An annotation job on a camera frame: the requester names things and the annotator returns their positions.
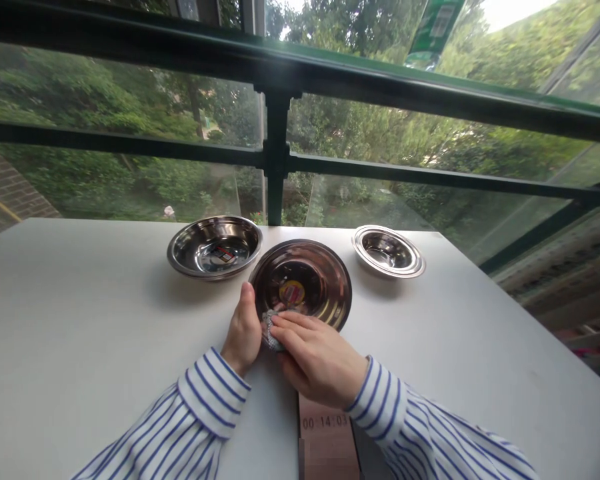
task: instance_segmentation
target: brick wall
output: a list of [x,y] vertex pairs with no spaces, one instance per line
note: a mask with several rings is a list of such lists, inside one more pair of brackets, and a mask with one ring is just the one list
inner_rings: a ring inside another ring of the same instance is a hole
[[[60,217],[46,198],[0,156],[0,202],[22,220],[29,217]],[[16,220],[0,209],[0,232]]]

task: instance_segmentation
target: blue and white stripes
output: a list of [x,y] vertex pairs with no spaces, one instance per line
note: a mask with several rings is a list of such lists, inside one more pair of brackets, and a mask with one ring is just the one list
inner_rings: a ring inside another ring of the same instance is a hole
[[[250,390],[210,349],[73,480],[214,479]],[[421,397],[372,357],[347,412],[397,479],[537,479],[512,444]]]
[[214,479],[249,390],[209,350],[74,480]]
[[397,479],[537,479],[512,444],[421,397],[371,357],[347,411],[382,448]]

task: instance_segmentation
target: metal bowl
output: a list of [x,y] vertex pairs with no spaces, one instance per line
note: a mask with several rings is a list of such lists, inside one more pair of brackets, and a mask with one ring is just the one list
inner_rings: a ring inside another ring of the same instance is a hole
[[178,272],[206,281],[237,275],[255,260],[262,232],[251,220],[218,215],[180,230],[167,248],[167,259]]
[[249,282],[258,316],[292,309],[340,331],[351,310],[351,278],[333,250],[313,240],[289,240],[266,252]]
[[374,272],[406,279],[418,277],[425,270],[418,249],[394,230],[364,225],[354,232],[351,242],[363,265]]

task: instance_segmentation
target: bowl label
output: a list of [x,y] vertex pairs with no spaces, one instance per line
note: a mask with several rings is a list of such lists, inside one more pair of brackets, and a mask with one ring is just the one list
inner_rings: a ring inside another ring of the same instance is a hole
[[300,305],[305,299],[305,288],[296,280],[287,280],[280,287],[280,300],[287,305]]
[[213,250],[213,254],[225,263],[228,263],[235,258],[234,254],[227,250],[224,250],[224,248],[220,246],[216,247]]

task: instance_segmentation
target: yellow pipe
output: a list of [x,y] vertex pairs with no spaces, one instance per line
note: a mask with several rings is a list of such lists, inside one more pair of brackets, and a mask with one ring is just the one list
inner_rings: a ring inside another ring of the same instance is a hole
[[8,215],[10,216],[12,219],[16,220],[16,222],[20,223],[22,222],[22,219],[20,217],[18,217],[14,212],[12,212],[11,210],[9,210],[8,208],[6,208],[5,204],[0,202],[0,208]]

